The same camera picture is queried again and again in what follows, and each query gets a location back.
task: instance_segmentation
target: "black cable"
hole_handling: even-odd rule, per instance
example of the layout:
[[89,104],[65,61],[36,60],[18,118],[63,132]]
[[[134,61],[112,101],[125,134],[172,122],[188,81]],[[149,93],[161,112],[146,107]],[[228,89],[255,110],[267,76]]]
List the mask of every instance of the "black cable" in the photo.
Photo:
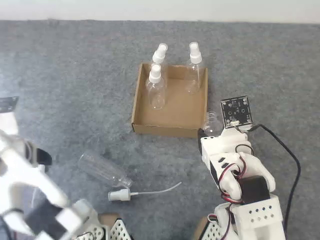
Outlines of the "black cable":
[[264,126],[263,124],[258,124],[253,126],[252,128],[250,128],[249,130],[245,131],[245,130],[240,130],[238,127],[236,127],[236,129],[240,132],[240,133],[249,133],[252,132],[254,130],[256,130],[257,128],[263,128],[265,131],[267,131],[275,140],[277,140],[277,142],[291,155],[291,157],[293,158],[293,160],[296,163],[296,168],[297,168],[297,172],[296,172],[296,176],[295,176],[295,180],[293,182],[290,194],[289,194],[289,198],[288,198],[288,203],[286,205],[286,211],[285,211],[285,217],[284,217],[284,221],[283,221],[283,229],[285,234],[287,234],[287,229],[288,229],[288,220],[289,220],[289,214],[290,214],[290,208],[291,208],[291,204],[292,204],[292,200],[294,197],[294,192],[295,189],[297,187],[300,175],[301,175],[301,164],[298,160],[298,158],[295,156],[295,154],[275,135],[274,132],[272,132],[269,128],[267,128],[266,126]]
[[247,144],[239,144],[239,145],[235,146],[235,152],[236,152],[236,153],[238,153],[238,147],[240,147],[240,146],[246,146],[246,147],[250,148],[252,155],[253,155],[253,156],[255,155],[254,149],[253,149],[251,146],[247,145]]
[[6,237],[8,240],[13,240],[10,229],[8,227],[8,224],[5,222],[4,218],[2,216],[0,216],[0,219],[2,221],[2,227],[4,228]]

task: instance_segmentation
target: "clear plastic bottle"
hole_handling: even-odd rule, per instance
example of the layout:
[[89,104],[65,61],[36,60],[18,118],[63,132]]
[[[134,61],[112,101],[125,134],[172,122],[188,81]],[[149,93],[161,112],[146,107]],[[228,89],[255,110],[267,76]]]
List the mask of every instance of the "clear plastic bottle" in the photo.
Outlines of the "clear plastic bottle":
[[153,109],[162,109],[166,104],[166,83],[161,76],[161,66],[153,64],[145,83],[147,96]]
[[129,188],[132,185],[132,180],[121,167],[91,150],[82,154],[78,167],[109,186]]
[[204,133],[209,137],[218,137],[224,129],[224,125],[218,119],[214,111],[206,113],[206,119],[203,126]]
[[166,87],[168,85],[168,64],[166,61],[167,50],[168,50],[167,44],[160,43],[157,50],[154,52],[152,56],[152,62],[150,65],[150,70],[153,64],[159,64],[161,66],[161,76],[164,79]]
[[190,59],[187,63],[187,71],[185,74],[186,90],[188,93],[196,93],[202,84],[205,63],[202,59],[202,55],[197,42],[191,42],[190,48]]

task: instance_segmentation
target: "bottle cap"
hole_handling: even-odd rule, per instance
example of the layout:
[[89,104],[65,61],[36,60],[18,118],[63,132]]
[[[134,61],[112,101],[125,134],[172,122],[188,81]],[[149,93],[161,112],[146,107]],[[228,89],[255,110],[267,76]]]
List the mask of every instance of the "bottle cap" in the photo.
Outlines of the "bottle cap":
[[118,191],[110,191],[108,193],[108,200],[109,201],[130,201],[130,189],[125,188]]
[[202,62],[202,56],[197,42],[191,42],[190,45],[190,61],[193,64],[199,64]]
[[159,83],[161,80],[161,66],[159,64],[153,64],[149,74],[149,81],[153,84]]
[[162,64],[165,57],[166,57],[166,52],[168,50],[168,46],[165,43],[160,43],[158,46],[158,49],[154,52],[152,60],[156,64]]

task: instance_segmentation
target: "wire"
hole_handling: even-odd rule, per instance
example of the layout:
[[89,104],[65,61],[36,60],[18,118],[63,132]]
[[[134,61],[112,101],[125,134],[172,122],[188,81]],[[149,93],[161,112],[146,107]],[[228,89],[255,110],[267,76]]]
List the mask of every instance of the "wire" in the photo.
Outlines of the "wire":
[[221,175],[220,175],[220,177],[218,179],[218,188],[219,188],[219,190],[221,192],[221,198],[224,199],[225,201],[229,202],[229,203],[232,203],[232,204],[241,204],[242,200],[234,200],[234,199],[232,199],[230,197],[230,194],[222,191],[221,186],[220,186],[220,182],[224,178],[225,173],[228,171],[228,169],[230,169],[234,165],[236,165],[238,167],[238,169],[239,169],[239,171],[238,171],[239,174],[235,176],[236,179],[240,179],[245,174],[245,172],[247,170],[247,164],[246,164],[246,162],[244,161],[244,159],[241,156],[239,156],[239,157],[240,157],[240,160],[243,162],[243,169],[241,170],[240,167],[236,163],[231,163],[223,170],[223,172],[221,173]]
[[238,147],[240,147],[240,146],[246,146],[246,147],[250,148],[250,149],[251,149],[251,154],[252,154],[253,156],[255,155],[254,149],[253,149],[251,146],[247,145],[247,144],[239,144],[239,145],[235,146],[235,150],[234,150],[234,151],[235,151],[236,153],[238,153]]
[[84,235],[86,235],[86,234],[90,234],[90,235],[92,236],[92,240],[95,239],[94,234],[93,234],[92,232],[90,232],[90,231],[87,231],[87,232],[85,232],[85,233],[83,233],[83,234],[81,234],[81,235],[78,235],[78,236],[76,236],[76,238],[80,238],[80,237],[82,237],[82,236],[84,236]]
[[210,213],[208,214],[207,216],[207,219],[210,223],[215,223],[215,222],[218,222],[218,217],[217,215],[213,214],[213,213]]
[[162,194],[162,193],[165,193],[165,192],[169,192],[171,191],[172,189],[175,189],[176,187],[178,187],[180,184],[182,184],[182,181],[178,182],[176,185],[168,188],[168,189],[165,189],[165,190],[161,190],[161,191],[144,191],[144,192],[132,192],[130,193],[131,196],[135,196],[135,195],[146,195],[146,194]]
[[226,239],[227,234],[228,234],[229,229],[230,229],[230,226],[231,226],[231,211],[230,211],[231,205],[232,205],[232,203],[227,208],[227,211],[228,211],[228,214],[229,214],[228,226],[226,227],[225,233],[224,233],[224,235],[222,236],[222,238],[220,240],[225,240]]
[[292,204],[292,200],[294,198],[294,193],[295,193],[295,190],[296,190],[296,187],[297,187],[300,175],[301,175],[301,164],[300,164],[298,158],[296,157],[296,155],[276,136],[276,134],[274,132],[272,132],[269,128],[267,128],[263,124],[255,125],[247,131],[240,130],[239,127],[235,127],[235,129],[237,129],[240,133],[249,133],[249,132],[256,130],[259,127],[263,128],[265,131],[267,131],[291,155],[291,157],[293,158],[293,160],[296,163],[296,168],[297,168],[296,176],[295,176],[295,179],[294,179],[294,182],[293,182],[290,194],[289,194],[288,202],[286,205],[285,217],[284,217],[284,221],[283,221],[283,229],[284,229],[284,232],[287,234],[291,204]]
[[8,224],[5,222],[3,216],[0,216],[1,221],[3,222],[2,227],[4,228],[6,237],[8,240],[13,240]]

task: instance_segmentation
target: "perforated white plate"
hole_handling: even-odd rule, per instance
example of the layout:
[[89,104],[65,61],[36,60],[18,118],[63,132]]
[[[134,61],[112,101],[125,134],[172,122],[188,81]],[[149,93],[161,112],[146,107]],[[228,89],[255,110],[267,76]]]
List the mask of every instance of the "perforated white plate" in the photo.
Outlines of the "perforated white plate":
[[132,240],[126,226],[121,219],[115,221],[110,230],[110,240]]
[[210,222],[201,240],[219,240],[222,238],[220,230],[221,228],[217,222]]

